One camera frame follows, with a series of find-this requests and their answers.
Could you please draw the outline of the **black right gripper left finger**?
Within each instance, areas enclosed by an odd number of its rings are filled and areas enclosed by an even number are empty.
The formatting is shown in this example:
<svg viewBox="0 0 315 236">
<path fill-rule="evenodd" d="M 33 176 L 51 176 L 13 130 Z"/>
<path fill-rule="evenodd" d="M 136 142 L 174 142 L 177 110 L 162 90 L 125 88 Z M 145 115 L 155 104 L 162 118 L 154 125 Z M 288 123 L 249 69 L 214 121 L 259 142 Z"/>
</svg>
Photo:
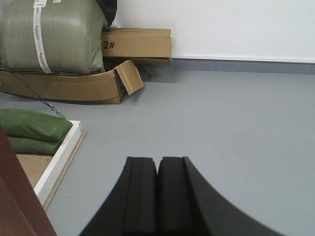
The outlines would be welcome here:
<svg viewBox="0 0 315 236">
<path fill-rule="evenodd" d="M 155 236 L 156 166 L 152 158 L 128 157 L 110 194 L 82 236 Z"/>
</svg>

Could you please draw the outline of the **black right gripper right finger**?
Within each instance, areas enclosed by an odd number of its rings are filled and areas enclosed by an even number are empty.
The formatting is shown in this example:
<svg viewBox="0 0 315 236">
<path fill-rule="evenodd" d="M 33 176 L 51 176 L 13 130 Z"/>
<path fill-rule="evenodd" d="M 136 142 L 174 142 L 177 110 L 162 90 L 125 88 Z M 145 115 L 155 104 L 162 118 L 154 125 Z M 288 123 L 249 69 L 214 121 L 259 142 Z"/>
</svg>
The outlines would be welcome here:
<svg viewBox="0 0 315 236">
<path fill-rule="evenodd" d="M 164 157 L 158 176 L 161 236 L 278 236 L 221 195 L 188 157 Z"/>
</svg>

